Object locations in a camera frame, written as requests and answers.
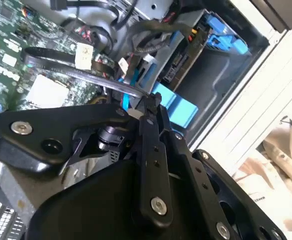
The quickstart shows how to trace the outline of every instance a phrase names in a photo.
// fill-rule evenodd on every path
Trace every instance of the green circuit board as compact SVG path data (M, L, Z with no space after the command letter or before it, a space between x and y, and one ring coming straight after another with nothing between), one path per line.
M75 54L77 41L70 36L60 40L37 37L28 27L19 0L0 0L0 112L86 104L97 86L60 73L24 65L20 54L24 47L42 47ZM28 18L36 30L58 33L61 27L40 15ZM113 66L113 61L94 51L93 59Z

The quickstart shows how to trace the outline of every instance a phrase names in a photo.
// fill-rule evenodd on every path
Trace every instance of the black metal arm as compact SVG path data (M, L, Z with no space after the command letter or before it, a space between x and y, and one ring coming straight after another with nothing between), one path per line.
M139 120L109 104L0 114L0 161L34 178L120 152L42 204L25 239L286 239L208 153L191 155L159 103L144 97Z

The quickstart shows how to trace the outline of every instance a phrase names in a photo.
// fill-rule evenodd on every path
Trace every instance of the motherboard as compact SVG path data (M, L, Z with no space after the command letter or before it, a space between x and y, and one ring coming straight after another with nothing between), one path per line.
M37 31L46 35L63 31L19 0L0 0L0 112L89 102L98 89L94 84L22 63L20 54L25 47L48 48L74 55L78 43L78 39L69 34L55 40L38 37L25 21L25 14ZM97 50L93 52L93 60L111 67L114 64ZM101 72L92 73L102 76Z

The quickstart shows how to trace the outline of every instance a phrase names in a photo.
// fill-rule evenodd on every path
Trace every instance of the screw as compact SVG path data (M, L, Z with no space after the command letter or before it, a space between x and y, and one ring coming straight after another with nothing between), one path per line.
M155 211L158 215L165 215L167 213L167 205L164 201L162 201L159 197L154 197L150 201L151 208L153 211Z
M16 121L11 126L10 129L19 135L28 135L32 132L32 127L29 123L24 121Z
M147 122L148 122L150 125L153 125L153 124L154 124L154 122L151 121L150 119L147 119Z
M178 140L181 140L182 139L182 136L179 134L179 133L175 133L175 136L176 136L176 138L178 139Z
M276 230L272 229L272 233L274 234L277 240L282 240L282 237L279 235L279 233L277 233Z
M206 154L205 152L202 152L201 155L202 155L202 157L203 157L205 160L208 160L208 159L209 159L208 154Z
M116 113L118 113L118 114L121 115L122 117L125 116L125 113L124 113L123 109L121 109L121 108L118 108L118 109L116 110Z
M229 240L230 239L230 232L229 232L229 230L227 229L227 227L222 222L217 223L217 230L218 230L218 233L225 240Z

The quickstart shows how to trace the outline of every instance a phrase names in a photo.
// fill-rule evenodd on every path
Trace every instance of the mounting hole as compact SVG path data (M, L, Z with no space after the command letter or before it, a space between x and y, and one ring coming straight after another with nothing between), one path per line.
M205 183L202 184L202 187L203 187L204 189L208 189L208 186L207 186Z
M41 148L48 154L56 155L62 152L62 144L55 139L46 139L41 142Z
M267 240L271 240L271 236L270 234L267 232L267 230L265 230L262 226L259 228L260 232L263 234L263 236L265 236L265 238Z
M160 167L160 164L158 163L157 160L154 160L154 165L155 165L156 167Z

